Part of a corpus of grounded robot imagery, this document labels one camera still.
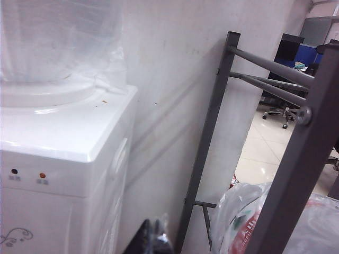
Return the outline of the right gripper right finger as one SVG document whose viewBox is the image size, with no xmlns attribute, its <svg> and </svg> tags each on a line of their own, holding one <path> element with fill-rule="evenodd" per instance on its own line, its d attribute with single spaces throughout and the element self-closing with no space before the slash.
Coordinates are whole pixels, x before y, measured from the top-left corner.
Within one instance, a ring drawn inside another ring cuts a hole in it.
<svg viewBox="0 0 339 254">
<path fill-rule="evenodd" d="M 168 214 L 157 218 L 153 224 L 153 253 L 173 254 L 174 249 L 168 236 Z"/>
</svg>

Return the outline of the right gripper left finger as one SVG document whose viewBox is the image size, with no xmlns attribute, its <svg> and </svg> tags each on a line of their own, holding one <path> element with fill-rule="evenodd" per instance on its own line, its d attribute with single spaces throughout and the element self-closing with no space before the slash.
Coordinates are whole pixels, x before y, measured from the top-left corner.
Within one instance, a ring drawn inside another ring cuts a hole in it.
<svg viewBox="0 0 339 254">
<path fill-rule="evenodd" d="M 153 253 L 153 226 L 151 221 L 146 219 L 125 248 L 124 254 L 151 253 Z"/>
</svg>

